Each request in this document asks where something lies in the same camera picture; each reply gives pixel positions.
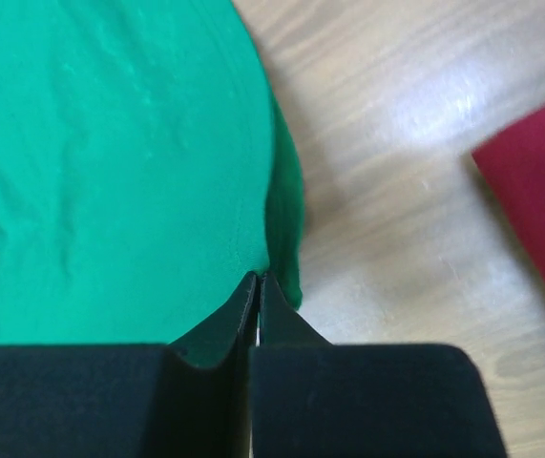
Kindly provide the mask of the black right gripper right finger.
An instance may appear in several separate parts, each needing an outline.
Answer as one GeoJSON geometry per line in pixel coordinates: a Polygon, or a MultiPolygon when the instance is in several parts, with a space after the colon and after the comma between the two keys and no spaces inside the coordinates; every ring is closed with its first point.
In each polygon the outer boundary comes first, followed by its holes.
{"type": "Polygon", "coordinates": [[[259,315],[260,345],[332,346],[290,306],[272,273],[262,277],[259,315]]]}

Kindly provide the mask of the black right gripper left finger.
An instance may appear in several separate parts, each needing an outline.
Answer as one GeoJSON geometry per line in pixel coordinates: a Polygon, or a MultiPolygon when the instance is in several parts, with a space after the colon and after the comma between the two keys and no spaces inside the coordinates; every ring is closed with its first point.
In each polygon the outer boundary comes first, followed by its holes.
{"type": "Polygon", "coordinates": [[[236,345],[254,342],[257,313],[258,276],[249,272],[219,309],[172,342],[170,348],[196,369],[221,366],[236,345]]]}

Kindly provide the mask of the green t-shirt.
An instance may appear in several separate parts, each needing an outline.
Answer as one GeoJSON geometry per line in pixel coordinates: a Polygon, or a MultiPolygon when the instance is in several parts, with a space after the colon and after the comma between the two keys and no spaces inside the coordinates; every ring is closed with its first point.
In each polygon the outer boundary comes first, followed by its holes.
{"type": "Polygon", "coordinates": [[[169,343],[302,301],[304,182],[229,1],[0,1],[0,344],[169,343]]]}

